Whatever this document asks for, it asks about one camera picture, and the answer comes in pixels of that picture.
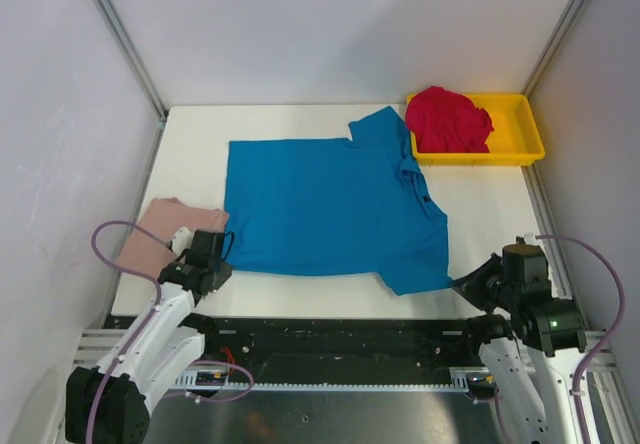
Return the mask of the blue t shirt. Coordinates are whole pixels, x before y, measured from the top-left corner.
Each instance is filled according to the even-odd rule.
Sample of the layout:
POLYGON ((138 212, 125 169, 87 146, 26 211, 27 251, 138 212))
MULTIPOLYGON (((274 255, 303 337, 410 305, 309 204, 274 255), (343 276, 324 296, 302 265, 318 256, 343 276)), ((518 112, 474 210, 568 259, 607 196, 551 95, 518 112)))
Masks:
POLYGON ((350 137, 232 141, 224 209, 238 270, 377 274, 402 296, 450 285, 448 220, 391 107, 350 137))

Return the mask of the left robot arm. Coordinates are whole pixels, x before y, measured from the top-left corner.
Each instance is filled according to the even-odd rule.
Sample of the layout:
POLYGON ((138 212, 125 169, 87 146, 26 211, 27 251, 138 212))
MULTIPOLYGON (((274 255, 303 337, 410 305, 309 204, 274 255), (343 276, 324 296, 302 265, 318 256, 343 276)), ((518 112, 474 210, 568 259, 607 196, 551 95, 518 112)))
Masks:
POLYGON ((154 294, 120 340, 66 383, 65 438, 70 443, 141 443, 163 395, 194 361, 207 364, 221 340, 184 325, 199 302, 230 278, 230 232, 181 228, 165 246, 167 263, 120 261, 121 273, 151 282, 154 294))

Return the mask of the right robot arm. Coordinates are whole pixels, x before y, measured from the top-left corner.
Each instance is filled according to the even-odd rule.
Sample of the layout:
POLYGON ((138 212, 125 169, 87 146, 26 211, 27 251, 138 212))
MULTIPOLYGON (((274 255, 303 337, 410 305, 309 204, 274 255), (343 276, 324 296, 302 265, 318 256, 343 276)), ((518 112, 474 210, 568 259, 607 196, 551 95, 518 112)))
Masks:
POLYGON ((553 296, 542 248, 509 244, 451 286, 482 312, 469 319, 461 352, 493 377, 515 442, 598 442, 580 366, 585 326, 574 300, 553 296))

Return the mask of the folded pink t shirt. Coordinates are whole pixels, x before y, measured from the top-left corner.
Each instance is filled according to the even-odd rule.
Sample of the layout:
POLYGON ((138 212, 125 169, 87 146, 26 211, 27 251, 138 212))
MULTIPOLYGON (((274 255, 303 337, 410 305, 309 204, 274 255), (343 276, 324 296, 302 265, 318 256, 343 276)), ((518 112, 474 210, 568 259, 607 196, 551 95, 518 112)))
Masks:
POLYGON ((229 214, 220 209, 191 207, 177 198, 154 198, 138 225, 158 238, 158 241, 141 231, 133 230, 116 263, 123 268, 157 278, 161 270, 177 257, 169 249, 168 243, 180 229, 186 228, 191 232, 199 229, 222 232, 228 220, 229 214))

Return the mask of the yellow plastic tray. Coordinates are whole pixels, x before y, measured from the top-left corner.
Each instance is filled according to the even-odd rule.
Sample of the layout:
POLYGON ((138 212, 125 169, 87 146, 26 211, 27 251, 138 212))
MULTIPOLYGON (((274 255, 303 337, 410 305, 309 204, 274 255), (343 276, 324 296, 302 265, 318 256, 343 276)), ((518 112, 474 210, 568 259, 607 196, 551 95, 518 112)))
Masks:
POLYGON ((545 157, 530 103, 523 94, 466 94, 476 107, 485 109, 494 130, 489 134, 487 153, 421 153, 411 134, 413 157, 421 166, 513 166, 528 167, 545 157))

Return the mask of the red t shirt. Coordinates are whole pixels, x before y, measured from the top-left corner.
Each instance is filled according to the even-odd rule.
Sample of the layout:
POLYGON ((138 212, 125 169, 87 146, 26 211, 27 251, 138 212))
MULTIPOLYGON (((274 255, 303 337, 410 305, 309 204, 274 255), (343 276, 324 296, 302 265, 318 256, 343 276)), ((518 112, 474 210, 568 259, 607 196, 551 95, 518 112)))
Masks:
POLYGON ((420 153, 488 153, 492 119, 465 95, 431 86, 409 101, 405 123, 420 153))

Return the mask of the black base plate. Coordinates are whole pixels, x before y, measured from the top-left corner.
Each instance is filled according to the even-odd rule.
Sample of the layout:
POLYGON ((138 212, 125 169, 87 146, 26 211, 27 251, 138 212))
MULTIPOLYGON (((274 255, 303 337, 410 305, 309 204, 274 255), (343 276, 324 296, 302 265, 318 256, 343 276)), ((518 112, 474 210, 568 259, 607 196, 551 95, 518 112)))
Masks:
POLYGON ((462 392, 483 369, 468 319, 214 318, 184 325, 206 334, 207 359, 231 356, 229 388, 251 373, 257 391, 462 392))

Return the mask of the right aluminium frame post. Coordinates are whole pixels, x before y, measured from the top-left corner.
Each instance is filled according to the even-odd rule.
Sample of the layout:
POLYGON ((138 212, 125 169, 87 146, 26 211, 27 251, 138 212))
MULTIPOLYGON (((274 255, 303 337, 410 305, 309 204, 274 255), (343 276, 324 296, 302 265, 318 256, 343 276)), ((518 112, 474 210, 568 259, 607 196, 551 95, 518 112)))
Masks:
POLYGON ((522 93, 530 98, 543 80, 546 72, 553 64, 565 40, 586 9, 589 0, 569 0, 559 21, 555 25, 541 55, 534 65, 522 93))

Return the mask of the aluminium frame post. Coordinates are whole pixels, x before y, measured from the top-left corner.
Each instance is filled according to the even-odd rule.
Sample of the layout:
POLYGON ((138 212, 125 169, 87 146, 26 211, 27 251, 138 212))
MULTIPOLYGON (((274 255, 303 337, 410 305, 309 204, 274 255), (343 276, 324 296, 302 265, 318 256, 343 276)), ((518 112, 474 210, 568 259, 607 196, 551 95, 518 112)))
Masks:
POLYGON ((589 0, 569 0, 559 21, 555 25, 541 55, 534 65, 522 93, 530 98, 543 80, 546 72, 553 64, 565 40, 586 9, 589 0))
POLYGON ((113 0, 93 0, 93 2, 155 115, 159 121, 165 122, 168 108, 163 102, 113 0))

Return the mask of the left aluminium frame post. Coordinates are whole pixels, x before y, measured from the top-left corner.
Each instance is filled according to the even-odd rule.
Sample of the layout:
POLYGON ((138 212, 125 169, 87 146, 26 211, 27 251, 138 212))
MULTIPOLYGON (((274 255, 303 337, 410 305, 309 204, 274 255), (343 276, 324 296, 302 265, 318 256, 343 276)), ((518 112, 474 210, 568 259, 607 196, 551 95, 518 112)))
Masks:
POLYGON ((113 0, 93 0, 93 2, 155 115, 159 121, 165 122, 168 108, 163 102, 113 0))

